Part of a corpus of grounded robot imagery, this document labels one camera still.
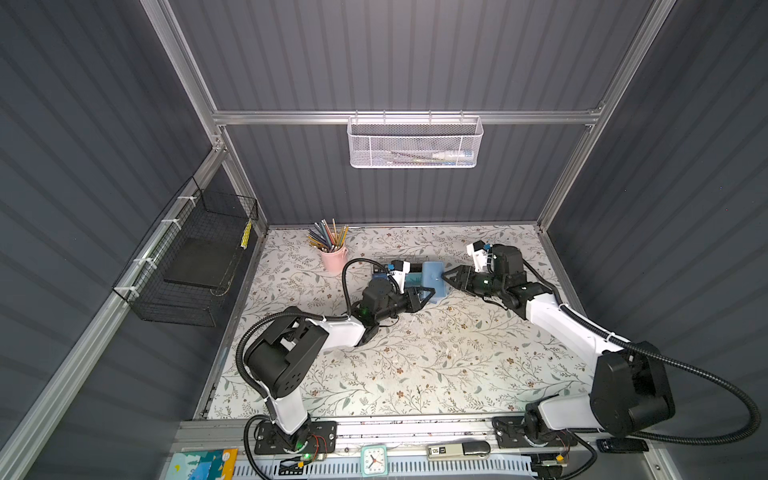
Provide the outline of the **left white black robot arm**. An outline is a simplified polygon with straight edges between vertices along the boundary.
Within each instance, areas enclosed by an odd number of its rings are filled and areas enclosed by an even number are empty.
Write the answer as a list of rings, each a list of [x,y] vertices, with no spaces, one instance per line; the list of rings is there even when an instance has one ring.
[[[251,327],[236,348],[236,368],[243,380],[265,401],[277,433],[298,445],[310,434],[310,416],[300,385],[317,357],[340,348],[365,345],[401,313],[422,310],[435,295],[432,287],[400,289],[393,280],[372,279],[359,301],[343,316],[323,316],[297,307],[272,314]]]

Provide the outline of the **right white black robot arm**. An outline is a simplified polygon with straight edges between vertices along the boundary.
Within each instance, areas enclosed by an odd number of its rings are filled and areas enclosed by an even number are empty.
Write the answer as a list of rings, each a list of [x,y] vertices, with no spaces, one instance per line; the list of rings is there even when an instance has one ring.
[[[513,311],[550,333],[586,364],[592,375],[586,394],[554,394],[527,405],[522,429],[533,445],[564,430],[602,430],[626,437],[672,418],[675,404],[657,349],[603,329],[562,301],[557,288],[520,250],[482,241],[468,246],[473,263],[443,273],[452,288]]]

